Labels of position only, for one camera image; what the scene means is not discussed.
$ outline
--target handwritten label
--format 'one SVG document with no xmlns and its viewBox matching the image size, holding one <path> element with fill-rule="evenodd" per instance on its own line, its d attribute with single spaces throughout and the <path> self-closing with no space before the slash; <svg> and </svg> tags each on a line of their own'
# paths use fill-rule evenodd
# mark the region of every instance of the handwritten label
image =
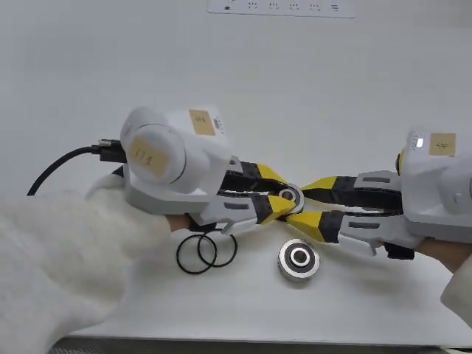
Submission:
<svg viewBox="0 0 472 354">
<path fill-rule="evenodd" d="M 157 178 L 161 178 L 164 175 L 169 164 L 168 155 L 162 153 L 142 138 L 133 140 L 128 158 L 152 172 Z"/>
<path fill-rule="evenodd" d="M 198 135 L 215 135 L 212 119 L 207 111 L 198 111 L 190 109 L 190 118 L 192 119 L 193 130 Z"/>
<path fill-rule="evenodd" d="M 429 154 L 432 156 L 456 155 L 455 133 L 432 133 L 429 140 Z"/>
</svg>

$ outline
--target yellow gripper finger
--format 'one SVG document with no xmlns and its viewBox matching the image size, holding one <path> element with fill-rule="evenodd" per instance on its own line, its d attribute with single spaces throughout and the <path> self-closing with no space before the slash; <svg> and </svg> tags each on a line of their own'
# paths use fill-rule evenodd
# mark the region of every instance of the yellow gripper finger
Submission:
<svg viewBox="0 0 472 354">
<path fill-rule="evenodd" d="M 257 169 L 259 170 L 259 174 L 262 178 L 264 179 L 273 179 L 275 181 L 287 184 L 287 181 L 277 175 L 274 170 L 272 170 L 270 167 L 265 166 L 264 164 L 255 164 L 257 166 Z"/>
<path fill-rule="evenodd" d="M 307 184 L 302 187 L 302 190 L 330 190 L 333 188 L 334 182 L 336 182 L 337 178 L 337 176 L 324 177 L 316 182 Z"/>
<path fill-rule="evenodd" d="M 343 212 L 307 211 L 293 214 L 286 221 L 308 237 L 318 242 L 339 243 Z"/>
<path fill-rule="evenodd" d="M 253 195 L 252 202 L 257 215 L 257 223 L 260 225 L 265 225 L 287 214 L 296 205 L 293 201 L 275 195 Z"/>
<path fill-rule="evenodd" d="M 332 176 L 325 177 L 302 187 L 303 195 L 308 199 L 328 204 L 339 204 L 345 191 L 354 188 L 355 178 Z"/>
</svg>

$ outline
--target ball bearing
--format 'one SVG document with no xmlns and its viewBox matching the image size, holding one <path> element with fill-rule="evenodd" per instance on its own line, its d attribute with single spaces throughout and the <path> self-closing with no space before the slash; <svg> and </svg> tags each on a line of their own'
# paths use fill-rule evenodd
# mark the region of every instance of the ball bearing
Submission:
<svg viewBox="0 0 472 354">
<path fill-rule="evenodd" d="M 318 252 L 304 240 L 293 239 L 284 243 L 279 252 L 281 274 L 292 282 L 309 280 L 319 268 Z"/>
<path fill-rule="evenodd" d="M 303 191 L 295 184 L 288 184 L 287 188 L 279 192 L 279 197 L 293 201 L 295 207 L 287 215 L 298 214 L 305 207 L 305 197 Z"/>
</svg>

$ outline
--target black rubber o-ring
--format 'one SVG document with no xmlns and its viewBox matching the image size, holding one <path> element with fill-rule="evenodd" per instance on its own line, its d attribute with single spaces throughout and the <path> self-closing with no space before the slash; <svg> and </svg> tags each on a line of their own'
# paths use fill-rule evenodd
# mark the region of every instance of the black rubber o-ring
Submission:
<svg viewBox="0 0 472 354">
<path fill-rule="evenodd" d="M 236 257 L 236 254 L 237 254 L 237 241 L 236 241 L 236 238 L 235 236 L 233 235 L 228 235 L 230 236 L 230 238 L 233 239 L 233 243 L 235 245 L 235 250 L 233 251 L 233 254 L 231 256 L 231 258 L 229 258 L 228 261 L 226 261 L 225 263 L 220 263 L 220 264 L 215 264 L 215 261 L 216 259 L 214 258 L 213 261 L 210 263 L 208 262 L 207 260 L 205 260 L 204 256 L 202 255 L 201 253 L 201 250 L 200 250 L 200 246 L 201 246 L 201 240 L 198 240 L 198 243 L 197 243 L 197 252 L 198 252 L 198 256 L 200 257 L 200 260 L 205 263 L 207 266 L 211 267 L 211 268 L 223 268 L 223 267 L 226 267 L 228 264 L 230 264 L 233 260 L 235 260 L 235 257 Z"/>
<path fill-rule="evenodd" d="M 193 238 L 197 238 L 199 237 L 200 240 L 198 240 L 198 250 L 200 251 L 200 242 L 202 239 L 206 239 L 208 240 L 212 246 L 213 246 L 213 249 L 215 250 L 215 256 L 213 256 L 213 260 L 211 263 L 208 263 L 207 261 L 205 261 L 204 263 L 206 264 L 206 268 L 200 270 L 200 271 L 189 271 L 188 269 L 186 269 L 185 267 L 183 267 L 183 265 L 180 263 L 180 251 L 182 249 L 182 246 L 184 245 L 184 243 L 186 243 L 188 240 L 191 240 Z M 209 238 L 208 236 L 204 235 L 204 234 L 198 234 L 198 235 L 190 235 L 189 237 L 186 237 L 182 242 L 180 242 L 180 244 L 178 245 L 177 247 L 177 252 L 176 252 L 176 260 L 177 260 L 177 265 L 178 267 L 185 273 L 187 274 L 190 274 L 190 275 L 199 275 L 199 274 L 202 274 L 206 271 L 208 271 L 211 267 L 213 267 L 213 265 L 215 264 L 216 262 L 216 257 L 218 256 L 218 248 L 216 246 L 216 243 L 215 241 L 213 241 L 211 238 Z"/>
</svg>

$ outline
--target white tabletop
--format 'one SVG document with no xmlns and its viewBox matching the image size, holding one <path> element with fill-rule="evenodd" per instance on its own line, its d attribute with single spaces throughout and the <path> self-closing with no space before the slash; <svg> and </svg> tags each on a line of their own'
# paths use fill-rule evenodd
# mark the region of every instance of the white tabletop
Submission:
<svg viewBox="0 0 472 354">
<path fill-rule="evenodd" d="M 4 1 L 0 193 L 23 195 L 59 155 L 118 137 L 139 105 L 217 104 L 235 153 L 296 184 L 393 169 L 412 125 L 472 131 L 472 1 L 353 3 L 357 20 L 210 15 L 204 0 Z M 41 191 L 85 191 L 114 167 L 81 158 Z M 234 263 L 199 277 L 177 268 L 173 235 L 81 334 L 472 346 L 440 304 L 439 263 L 320 246 L 319 273 L 296 289 L 275 260 L 297 235 L 275 222 L 241 235 Z"/>
</svg>

